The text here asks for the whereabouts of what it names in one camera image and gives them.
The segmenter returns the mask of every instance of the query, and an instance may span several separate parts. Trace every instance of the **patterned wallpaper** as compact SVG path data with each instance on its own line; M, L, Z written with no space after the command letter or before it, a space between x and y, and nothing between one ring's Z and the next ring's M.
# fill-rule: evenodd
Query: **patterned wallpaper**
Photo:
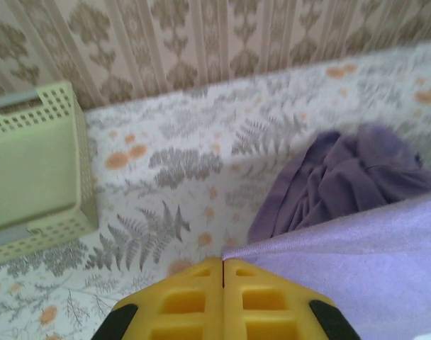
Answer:
M83 108L431 38L431 0L0 1L0 94Z

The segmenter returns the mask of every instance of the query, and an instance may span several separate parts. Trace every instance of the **purple cloth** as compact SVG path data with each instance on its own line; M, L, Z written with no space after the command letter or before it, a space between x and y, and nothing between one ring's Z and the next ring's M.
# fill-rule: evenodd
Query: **purple cloth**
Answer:
M328 296L363 340L431 333L431 195L228 249L222 257Z
M357 135L324 132L278 175L252 223L248 242L431 192L431 171L382 125Z

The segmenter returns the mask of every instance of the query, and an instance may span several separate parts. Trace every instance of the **yellow plastic object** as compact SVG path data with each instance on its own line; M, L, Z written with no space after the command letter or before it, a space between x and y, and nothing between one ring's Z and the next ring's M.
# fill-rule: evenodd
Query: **yellow plastic object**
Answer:
M86 123L71 84L0 97L0 263L97 222Z
M93 337L109 339L359 337L324 295L241 260L212 258L117 303Z

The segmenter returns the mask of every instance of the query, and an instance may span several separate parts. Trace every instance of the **floral pattern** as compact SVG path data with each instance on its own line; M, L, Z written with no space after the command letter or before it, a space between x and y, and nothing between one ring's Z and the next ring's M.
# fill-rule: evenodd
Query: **floral pattern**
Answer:
M431 42L122 103L86 120L100 229L0 264L0 339L90 339L126 295L245 244L276 175L321 130L379 120L431 169Z

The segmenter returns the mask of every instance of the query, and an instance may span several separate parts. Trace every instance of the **perforated basket wall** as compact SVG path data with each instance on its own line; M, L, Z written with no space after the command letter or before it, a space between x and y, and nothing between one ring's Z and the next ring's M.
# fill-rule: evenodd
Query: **perforated basket wall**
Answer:
M20 176L20 179L13 178L16 183L15 188L9 183L0 184L0 209L15 216L23 213L24 210L26 212L25 217L19 216L20 218L16 218L15 221L0 215L2 220L2 223L0 222L0 240L1 238L9 240L0 243L0 263L75 239L97 230L98 227L86 123L72 87L70 83L64 81L36 88L35 91L40 99L38 106L17 104L17 110L10 113L4 113L0 109L0 154L3 155L0 160L4 162L7 159L5 162L8 162L10 167L6 170ZM53 129L60 131L58 137L60 141L65 141L63 145L56 140L53 140L54 144L52 143L50 139L52 136L49 136L48 133L50 134ZM17 159L30 158L21 157L21 151L17 154L17 150L22 150L22 147L24 149L23 145L28 142L32 145L44 146L46 150L44 154L50 153L47 146L53 145L52 154L59 156L52 159L61 159L57 157L71 159L71 162L65 163L71 164L71 169L64 171L58 165L51 164L51 159L41 158L41 155L38 156L35 150L30 149L26 151L30 152L31 156L38 157L37 164L17 164ZM0 167L0 177L7 182L6 179L9 177L3 177L3 174L4 169ZM42 192L34 192L35 188L31 187L32 181L40 183L43 178L54 179L55 176L56 183L47 183L40 188ZM61 177L71 180L69 183L62 183ZM47 206L46 208L40 206L41 198L44 197L41 196L42 193L61 200L58 190L68 186L74 187L63 193L63 196L67 197L65 206ZM4 189L9 190L9 195L5 194ZM20 198L13 190L18 191ZM9 205L10 202L6 201L6 197L15 198L14 205L18 205L18 207ZM25 206L29 206L29 197L38 198L39 203L35 201L34 205L38 213L31 215L26 211ZM19 236L12 240L13 234Z

